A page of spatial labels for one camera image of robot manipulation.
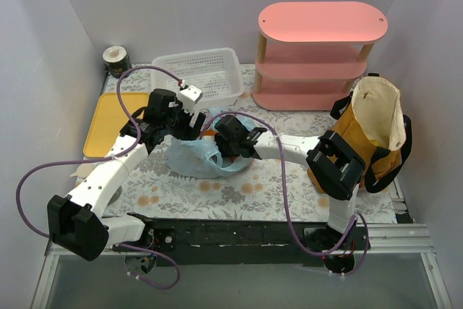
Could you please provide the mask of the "blue plastic grocery bag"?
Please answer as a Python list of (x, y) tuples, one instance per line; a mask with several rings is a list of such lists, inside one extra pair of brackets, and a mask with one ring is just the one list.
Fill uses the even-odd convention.
[(166, 150), (166, 164), (173, 172), (198, 179), (215, 179), (230, 177), (240, 173), (252, 163), (251, 158), (239, 157), (229, 165), (223, 165), (219, 159), (212, 159), (212, 145), (206, 140), (171, 139), (171, 145)]

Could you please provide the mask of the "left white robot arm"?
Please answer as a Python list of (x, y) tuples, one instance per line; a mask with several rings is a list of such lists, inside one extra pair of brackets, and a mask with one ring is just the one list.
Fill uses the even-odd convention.
[(199, 136), (205, 114), (195, 116), (193, 112), (202, 97), (202, 91), (192, 85), (178, 92), (153, 90), (147, 106), (130, 114), (108, 158), (66, 196), (55, 195), (48, 202), (51, 241), (87, 261), (121, 242), (130, 242), (139, 251), (148, 250), (154, 234), (147, 226), (147, 218), (134, 213), (106, 218), (103, 213), (132, 170), (167, 135), (180, 140), (195, 140)]

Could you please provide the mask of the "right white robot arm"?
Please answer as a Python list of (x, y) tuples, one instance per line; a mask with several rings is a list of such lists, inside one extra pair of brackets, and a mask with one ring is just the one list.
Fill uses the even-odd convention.
[(223, 157), (279, 159), (306, 166), (321, 190), (329, 196), (328, 243), (344, 249), (354, 239), (355, 199), (365, 162), (329, 130), (320, 137), (277, 135), (269, 125), (248, 130), (233, 114), (223, 114), (214, 128)]

